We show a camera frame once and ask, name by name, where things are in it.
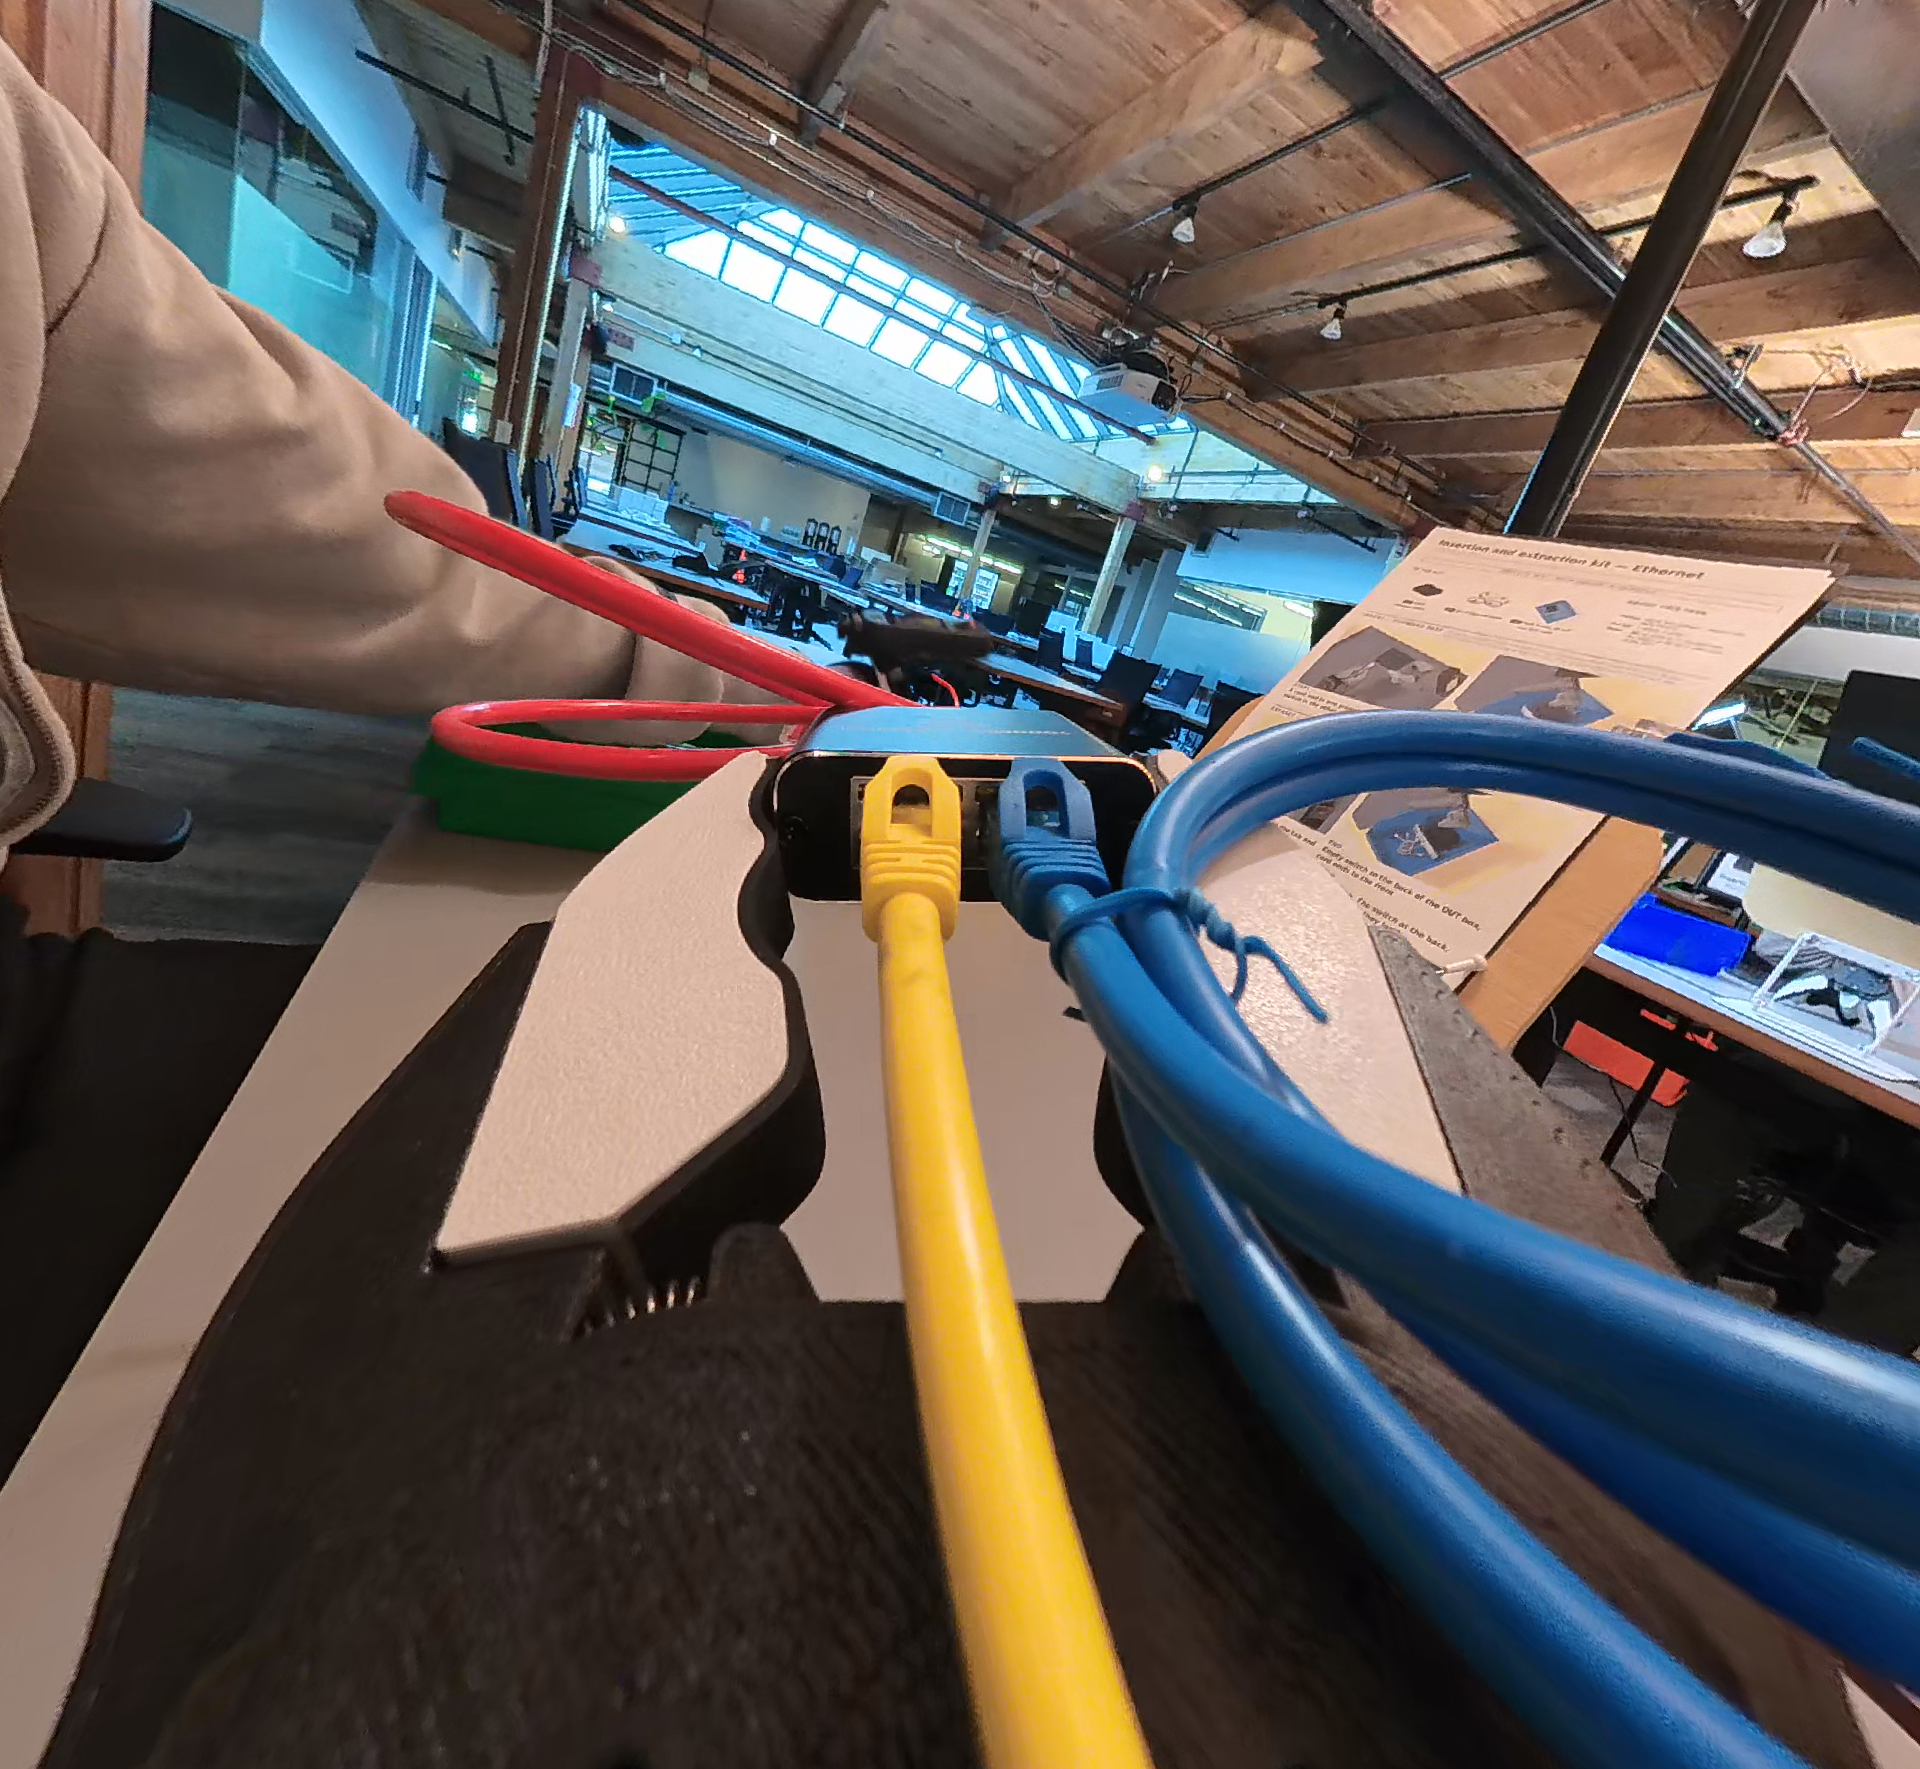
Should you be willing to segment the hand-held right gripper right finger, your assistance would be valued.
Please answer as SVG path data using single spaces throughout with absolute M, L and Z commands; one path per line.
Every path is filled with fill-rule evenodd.
M 1278 1073 L 1354 1148 L 1459 1190 L 1369 919 L 1332 873 L 1260 826 L 1202 873 L 1202 893 L 1238 936 L 1266 941 L 1328 1016 L 1313 1021 L 1273 966 L 1250 964 L 1235 1012 Z

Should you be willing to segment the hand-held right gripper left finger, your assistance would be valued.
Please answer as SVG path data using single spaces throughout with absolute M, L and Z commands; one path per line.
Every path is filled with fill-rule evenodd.
M 446 1264 L 610 1246 L 701 1268 L 813 1190 L 826 1128 L 772 780 L 734 751 L 564 898 L 436 1232 Z

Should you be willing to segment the black ethernet splitter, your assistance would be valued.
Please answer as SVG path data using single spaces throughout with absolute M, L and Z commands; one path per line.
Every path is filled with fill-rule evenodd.
M 996 785 L 1012 762 L 1060 760 L 1087 787 L 1111 884 L 1124 879 L 1132 834 L 1157 793 L 1144 762 L 1046 711 L 897 706 L 828 715 L 772 780 L 769 816 L 790 897 L 858 902 L 862 793 L 897 755 L 938 760 L 958 787 L 963 904 L 995 898 L 982 818 L 995 808 Z

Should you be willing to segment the person's left forearm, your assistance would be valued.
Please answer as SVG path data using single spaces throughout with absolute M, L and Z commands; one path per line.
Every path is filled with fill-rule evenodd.
M 482 498 L 208 284 L 9 53 L 2 264 L 5 605 L 39 679 L 356 715 L 772 700 L 398 527 L 390 490 Z

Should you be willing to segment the group of wooden office desks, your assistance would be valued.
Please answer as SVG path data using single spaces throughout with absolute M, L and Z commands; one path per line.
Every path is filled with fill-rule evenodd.
M 883 589 L 850 589 L 841 581 L 790 570 L 763 556 L 743 556 L 730 568 L 711 570 L 702 556 L 654 551 L 601 536 L 589 536 L 586 542 L 564 538 L 564 551 L 598 568 L 639 577 L 670 596 L 706 601 L 766 652 L 808 658 L 910 700 L 1012 706 L 1014 698 L 1025 698 L 1036 707 L 1049 707 L 1078 727 L 1087 727 L 1105 742 L 1124 738 L 1124 720 L 1133 711 L 1132 703 L 1119 700 L 1114 684 L 1044 666 L 1036 652 L 999 636 L 995 636 L 995 654 L 980 663 L 878 675 L 845 652 L 841 629 L 853 612 L 876 612 L 889 619 L 952 617 L 960 625 L 980 629 L 951 612 L 893 601 Z

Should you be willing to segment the group of black office chairs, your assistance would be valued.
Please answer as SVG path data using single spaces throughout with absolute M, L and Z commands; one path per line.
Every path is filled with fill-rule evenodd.
M 1086 675 L 1100 684 L 1114 684 L 1119 700 L 1133 706 L 1133 711 L 1124 720 L 1124 738 L 1111 742 L 1114 747 L 1124 751 L 1144 751 L 1144 750 L 1162 750 L 1162 747 L 1195 750 L 1212 728 L 1216 728 L 1224 718 L 1230 718 L 1248 700 L 1246 692 L 1219 689 L 1212 706 L 1212 714 L 1206 715 L 1202 706 L 1194 700 L 1194 689 L 1195 689 L 1194 676 L 1172 676 L 1164 666 L 1144 661 L 1140 656 L 1128 656 L 1124 652 L 1096 652 L 1093 638 L 1087 634 L 1055 625 L 1055 612 L 1044 601 L 1017 605 L 1014 612 L 999 616 L 991 610 L 955 601 L 955 596 L 938 592 L 938 589 L 933 592 L 924 589 L 919 600 L 911 600 L 901 589 L 878 579 L 881 565 L 876 561 L 847 565 L 837 558 L 785 552 L 785 551 L 763 546 L 748 538 L 730 538 L 720 548 L 720 568 L 730 568 L 743 556 L 763 556 L 763 558 L 782 563 L 790 570 L 803 570 L 808 577 L 841 581 L 850 589 L 883 589 L 885 596 L 893 601 L 923 605 L 927 610 L 951 612 L 958 619 L 991 630 L 999 638 L 1011 638 L 1025 652 L 1036 652 L 1044 666 L 1055 666 L 1067 675 Z

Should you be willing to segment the green plastic bin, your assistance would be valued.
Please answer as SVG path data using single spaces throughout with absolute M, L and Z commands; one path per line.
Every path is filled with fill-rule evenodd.
M 476 762 L 430 732 L 418 750 L 411 793 L 460 836 L 610 852 L 679 802 L 695 780 L 659 776 L 558 776 Z

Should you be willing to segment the orange plastic object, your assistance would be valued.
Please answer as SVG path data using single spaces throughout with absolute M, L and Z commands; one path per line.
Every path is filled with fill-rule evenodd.
M 1653 1062 L 1586 1024 L 1574 1024 L 1566 1030 L 1562 1052 L 1586 1070 L 1608 1078 L 1620 1093 L 1623 1108 L 1650 1083 L 1646 1102 L 1655 1108 L 1673 1108 L 1686 1093 L 1686 1078 L 1653 1066 Z

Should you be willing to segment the blue storage bin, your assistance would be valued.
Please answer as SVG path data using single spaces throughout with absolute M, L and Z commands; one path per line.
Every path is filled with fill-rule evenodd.
M 1637 897 L 1602 941 L 1620 957 L 1702 978 L 1734 972 L 1746 944 L 1738 926 L 1673 910 L 1653 893 Z

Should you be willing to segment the ceiling projector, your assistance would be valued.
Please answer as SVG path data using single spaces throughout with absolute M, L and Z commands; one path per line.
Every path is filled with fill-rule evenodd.
M 1168 364 L 1144 348 L 1093 368 L 1075 387 L 1071 404 L 1093 421 L 1128 435 L 1172 426 L 1184 412 Z

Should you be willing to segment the printed instruction sheet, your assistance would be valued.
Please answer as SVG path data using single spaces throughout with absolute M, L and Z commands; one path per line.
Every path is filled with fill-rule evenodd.
M 1431 533 L 1242 718 L 1471 715 L 1662 738 L 1831 592 L 1774 568 Z M 1283 826 L 1431 966 L 1486 958 L 1596 829 L 1574 807 L 1478 782 L 1339 785 Z

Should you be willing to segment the clear plastic box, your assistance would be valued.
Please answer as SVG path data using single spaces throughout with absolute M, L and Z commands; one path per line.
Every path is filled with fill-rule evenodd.
M 1918 1065 L 1915 969 L 1822 933 L 1788 944 L 1752 1009 L 1768 1029 L 1831 1053 L 1885 1066 Z

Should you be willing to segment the person's grey zip hoodie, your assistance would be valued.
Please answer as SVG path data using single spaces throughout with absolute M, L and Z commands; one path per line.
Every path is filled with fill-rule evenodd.
M 66 802 L 76 755 L 62 715 L 26 661 L 2 601 L 2 860 Z

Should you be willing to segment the black metal pole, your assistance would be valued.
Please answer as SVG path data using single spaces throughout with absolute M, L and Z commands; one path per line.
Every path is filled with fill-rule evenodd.
M 1553 538 L 1596 461 L 1819 0 L 1757 0 L 1503 533 Z

